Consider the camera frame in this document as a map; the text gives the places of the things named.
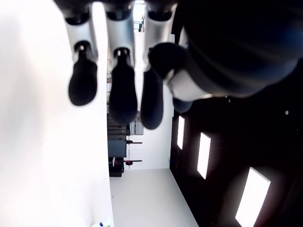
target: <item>white wall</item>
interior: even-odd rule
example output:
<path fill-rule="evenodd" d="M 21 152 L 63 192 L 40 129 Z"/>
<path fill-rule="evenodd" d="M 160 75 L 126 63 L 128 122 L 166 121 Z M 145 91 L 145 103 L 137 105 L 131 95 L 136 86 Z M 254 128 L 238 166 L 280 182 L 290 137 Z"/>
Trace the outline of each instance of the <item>white wall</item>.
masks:
<path fill-rule="evenodd" d="M 174 35 L 171 35 L 171 42 L 174 41 Z M 145 64 L 143 62 L 144 33 L 135 33 L 135 88 L 138 100 L 138 111 L 141 106 L 143 89 L 143 72 Z M 129 160 L 143 160 L 143 162 L 134 163 L 130 169 L 156 169 L 169 168 L 171 127 L 172 117 L 174 115 L 174 106 L 172 95 L 166 85 L 163 86 L 163 119 L 158 128 L 148 130 L 144 128 L 144 135 L 130 136 L 134 142 L 143 142 L 143 144 L 130 145 Z"/>
<path fill-rule="evenodd" d="M 90 227 L 112 219 L 103 7 L 94 6 L 98 95 L 75 107 L 68 37 L 53 1 L 0 5 L 0 225 Z"/>
<path fill-rule="evenodd" d="M 115 227 L 197 227 L 169 169 L 128 170 L 110 178 Z"/>

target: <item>robotic hand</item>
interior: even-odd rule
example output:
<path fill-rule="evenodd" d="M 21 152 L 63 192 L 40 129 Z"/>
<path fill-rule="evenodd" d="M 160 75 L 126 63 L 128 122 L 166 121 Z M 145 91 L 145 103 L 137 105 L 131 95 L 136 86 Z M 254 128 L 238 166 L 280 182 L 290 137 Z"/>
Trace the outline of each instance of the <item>robotic hand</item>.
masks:
<path fill-rule="evenodd" d="M 74 105 L 89 103 L 97 92 L 93 1 L 55 0 L 75 62 L 69 85 Z M 113 67 L 109 111 L 118 123 L 129 123 L 137 112 L 133 1 L 102 2 Z M 176 7 L 183 26 L 179 45 L 168 43 Z M 147 0 L 145 17 L 141 119 L 147 129 L 162 120 L 162 83 L 182 113 L 201 98 L 251 96 L 284 79 L 303 56 L 301 0 Z"/>

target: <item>ceiling light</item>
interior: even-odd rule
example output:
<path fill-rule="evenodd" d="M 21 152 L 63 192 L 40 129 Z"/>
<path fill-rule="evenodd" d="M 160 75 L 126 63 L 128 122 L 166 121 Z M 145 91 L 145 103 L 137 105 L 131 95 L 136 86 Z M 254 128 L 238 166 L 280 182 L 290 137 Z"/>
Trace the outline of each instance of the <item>ceiling light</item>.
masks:
<path fill-rule="evenodd" d="M 184 123 L 185 123 L 184 118 L 180 116 L 179 125 L 178 125 L 177 145 L 181 150 L 183 149 Z"/>
<path fill-rule="evenodd" d="M 208 136 L 206 136 L 204 133 L 201 133 L 197 170 L 204 179 L 206 179 L 207 173 L 210 140 L 211 139 Z"/>
<path fill-rule="evenodd" d="M 250 168 L 243 196 L 236 214 L 242 227 L 253 227 L 266 197 L 270 180 L 254 168 Z"/>

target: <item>black fingertip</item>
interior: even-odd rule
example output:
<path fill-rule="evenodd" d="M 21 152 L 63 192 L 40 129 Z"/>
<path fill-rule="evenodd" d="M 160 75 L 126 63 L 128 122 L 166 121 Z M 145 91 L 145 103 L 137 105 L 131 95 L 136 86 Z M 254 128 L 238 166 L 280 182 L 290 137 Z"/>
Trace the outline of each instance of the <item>black fingertip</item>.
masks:
<path fill-rule="evenodd" d="M 73 74 L 68 87 L 72 104 L 82 106 L 90 103 L 97 93 L 97 65 L 79 55 L 74 64 Z"/>
<path fill-rule="evenodd" d="M 112 71 L 112 89 L 109 97 L 109 113 L 119 124 L 129 124 L 137 114 L 137 96 L 134 70 L 126 63 L 126 56 L 118 57 Z"/>
<path fill-rule="evenodd" d="M 153 69 L 144 72 L 143 76 L 141 121 L 145 128 L 153 130 L 160 125 L 163 117 L 163 84 Z"/>
<path fill-rule="evenodd" d="M 187 112 L 193 104 L 193 102 L 184 102 L 177 98 L 173 98 L 172 102 L 174 104 L 175 110 L 180 114 Z"/>

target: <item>dark wall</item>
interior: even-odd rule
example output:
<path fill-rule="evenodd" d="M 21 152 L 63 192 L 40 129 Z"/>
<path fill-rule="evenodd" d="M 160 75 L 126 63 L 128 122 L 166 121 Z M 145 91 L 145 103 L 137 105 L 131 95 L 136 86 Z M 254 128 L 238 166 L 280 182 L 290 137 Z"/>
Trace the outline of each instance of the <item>dark wall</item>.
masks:
<path fill-rule="evenodd" d="M 200 226 L 239 226 L 234 217 L 249 167 L 271 181 L 255 226 L 302 226 L 302 74 L 301 61 L 288 78 L 250 98 L 195 101 L 182 115 L 183 150 L 175 113 L 170 169 Z M 211 138 L 206 180 L 196 170 L 201 132 Z"/>

